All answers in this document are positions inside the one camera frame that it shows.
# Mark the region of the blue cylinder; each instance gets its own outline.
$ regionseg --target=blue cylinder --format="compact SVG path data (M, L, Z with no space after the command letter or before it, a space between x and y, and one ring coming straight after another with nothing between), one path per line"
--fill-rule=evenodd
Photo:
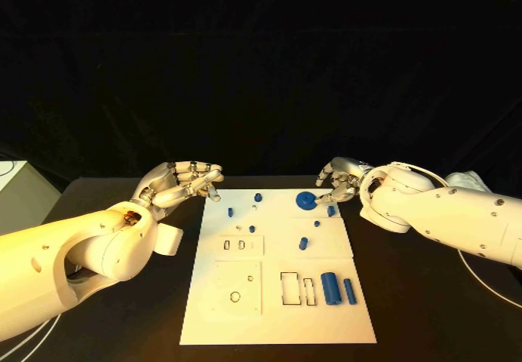
M347 294L347 302L354 305L356 304L356 294L353 294L351 281L348 279L343 280L344 289Z
M315 196L308 191L302 191L297 194L295 204L302 210L312 210L317 206Z
M301 242L298 243L298 249L304 250L307 248L307 238L301 238Z
M341 303L337 278L334 273L327 272L320 275L320 282L323 283L324 299L327 305L337 305Z

